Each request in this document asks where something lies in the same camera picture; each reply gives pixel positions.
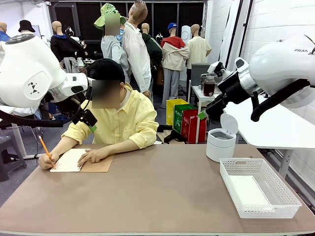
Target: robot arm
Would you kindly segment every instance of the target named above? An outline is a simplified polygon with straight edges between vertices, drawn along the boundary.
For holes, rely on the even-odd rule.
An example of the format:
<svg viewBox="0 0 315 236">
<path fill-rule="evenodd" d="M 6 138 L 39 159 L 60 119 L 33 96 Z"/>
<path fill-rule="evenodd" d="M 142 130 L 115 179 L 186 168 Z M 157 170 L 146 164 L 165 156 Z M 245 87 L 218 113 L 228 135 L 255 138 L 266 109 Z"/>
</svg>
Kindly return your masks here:
<svg viewBox="0 0 315 236">
<path fill-rule="evenodd" d="M 0 66 L 0 104 L 12 107 L 38 105 L 49 94 L 66 122 L 79 120 L 93 127 L 96 119 L 89 110 L 81 109 L 86 98 L 83 91 L 89 82 L 83 73 L 65 73 L 45 43 L 35 35 L 23 34 L 5 44 L 5 57 Z M 20 125 L 61 127 L 66 122 L 36 121 L 0 112 L 1 118 Z"/>
<path fill-rule="evenodd" d="M 218 84 L 222 94 L 207 107 L 206 113 L 219 115 L 228 102 L 239 104 L 251 98 L 251 119 L 258 121 L 265 111 L 280 103 L 288 108 L 309 104 L 315 99 L 314 48 L 313 40 L 301 35 L 262 47 L 250 64 L 237 58 L 237 71 L 233 73 L 226 71 L 220 62 L 212 64 L 208 72 L 223 76 Z M 257 95 L 262 91 L 270 97 L 259 104 Z"/>
</svg>

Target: hand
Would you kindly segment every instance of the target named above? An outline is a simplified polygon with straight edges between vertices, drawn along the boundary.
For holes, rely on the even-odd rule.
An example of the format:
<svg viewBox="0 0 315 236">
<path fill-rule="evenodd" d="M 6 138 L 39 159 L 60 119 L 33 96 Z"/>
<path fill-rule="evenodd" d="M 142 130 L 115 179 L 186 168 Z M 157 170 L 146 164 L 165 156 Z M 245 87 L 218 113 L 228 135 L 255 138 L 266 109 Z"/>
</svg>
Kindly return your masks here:
<svg viewBox="0 0 315 236">
<path fill-rule="evenodd" d="M 78 167 L 83 165 L 86 161 L 90 161 L 91 163 L 97 163 L 101 159 L 104 159 L 110 154 L 109 147 L 103 147 L 100 149 L 85 149 L 85 151 L 86 153 L 84 153 L 78 160 Z"/>
<path fill-rule="evenodd" d="M 55 164 L 55 162 L 59 159 L 59 155 L 57 153 L 50 153 L 50 155 L 51 155 L 51 160 L 47 154 L 44 154 L 39 158 L 39 166 L 43 170 L 52 168 L 53 164 Z"/>
<path fill-rule="evenodd" d="M 150 98 L 151 97 L 151 93 L 150 93 L 150 91 L 145 91 L 145 92 L 143 92 L 143 94 L 146 96 L 146 97 L 148 97 L 148 98 Z"/>
</svg>

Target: brown tabletop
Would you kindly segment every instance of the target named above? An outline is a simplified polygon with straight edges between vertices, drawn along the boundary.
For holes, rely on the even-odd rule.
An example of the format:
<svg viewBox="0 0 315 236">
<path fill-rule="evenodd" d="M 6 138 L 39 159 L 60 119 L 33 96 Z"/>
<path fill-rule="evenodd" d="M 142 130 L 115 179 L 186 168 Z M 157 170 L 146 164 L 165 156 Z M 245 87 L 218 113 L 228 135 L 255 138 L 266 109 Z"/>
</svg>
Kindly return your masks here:
<svg viewBox="0 0 315 236">
<path fill-rule="evenodd" d="M 221 178 L 219 164 L 205 153 L 206 145 L 155 145 L 116 155 L 108 173 L 51 173 L 37 168 L 0 208 L 0 232 L 31 235 L 315 232 L 315 217 L 305 204 L 293 219 L 241 219 Z M 237 145 L 234 157 L 263 158 L 249 145 Z"/>
</svg>

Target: notebook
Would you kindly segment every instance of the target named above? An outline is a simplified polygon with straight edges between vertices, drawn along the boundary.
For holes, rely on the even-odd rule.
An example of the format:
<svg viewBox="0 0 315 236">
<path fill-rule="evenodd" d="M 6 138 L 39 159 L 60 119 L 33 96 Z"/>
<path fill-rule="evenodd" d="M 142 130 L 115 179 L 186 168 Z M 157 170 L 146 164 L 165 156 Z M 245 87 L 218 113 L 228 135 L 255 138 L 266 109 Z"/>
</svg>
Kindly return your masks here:
<svg viewBox="0 0 315 236">
<path fill-rule="evenodd" d="M 98 163 L 85 162 L 78 167 L 78 160 L 86 153 L 84 148 L 73 148 L 65 152 L 50 172 L 108 172 L 114 156 L 108 156 Z"/>
</svg>

